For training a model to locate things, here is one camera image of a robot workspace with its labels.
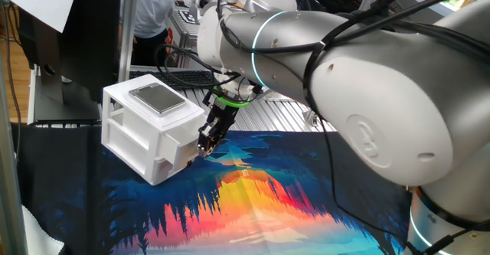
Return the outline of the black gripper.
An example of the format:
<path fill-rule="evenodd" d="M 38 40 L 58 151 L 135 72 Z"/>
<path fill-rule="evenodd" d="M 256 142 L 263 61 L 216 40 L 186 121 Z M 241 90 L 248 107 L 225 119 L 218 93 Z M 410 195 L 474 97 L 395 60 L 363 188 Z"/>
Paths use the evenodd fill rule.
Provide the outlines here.
<path fill-rule="evenodd" d="M 215 100 L 205 123 L 198 131 L 198 153 L 205 158 L 209 156 L 226 136 L 229 128 L 235 122 L 239 109 L 229 106 L 220 100 Z"/>

